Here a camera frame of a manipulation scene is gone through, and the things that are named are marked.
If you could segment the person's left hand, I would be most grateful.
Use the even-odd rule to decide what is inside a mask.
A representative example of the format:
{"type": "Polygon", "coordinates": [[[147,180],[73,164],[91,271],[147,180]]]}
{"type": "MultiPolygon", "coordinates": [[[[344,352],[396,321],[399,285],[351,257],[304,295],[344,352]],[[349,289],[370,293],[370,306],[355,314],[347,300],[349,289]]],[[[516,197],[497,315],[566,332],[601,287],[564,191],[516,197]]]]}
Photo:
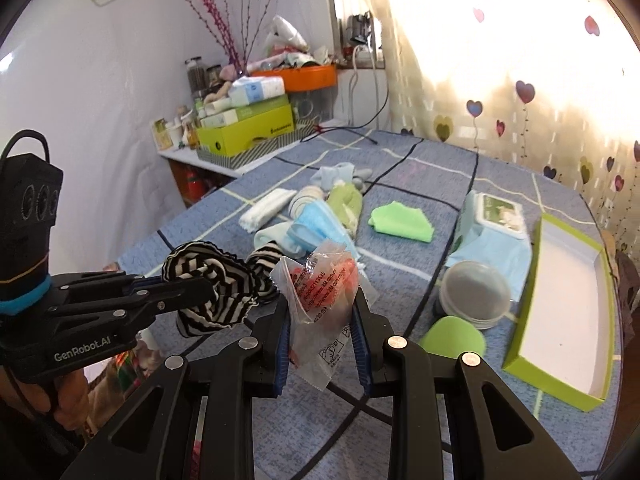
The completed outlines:
{"type": "MultiPolygon", "coordinates": [[[[1,367],[1,400],[29,419],[37,414],[47,414],[51,409],[48,394],[37,384],[25,384],[15,379],[5,367],[1,367]]],[[[89,387],[82,370],[59,377],[55,382],[58,406],[53,410],[55,421],[65,430],[74,431],[85,425],[89,415],[89,387]]]]}

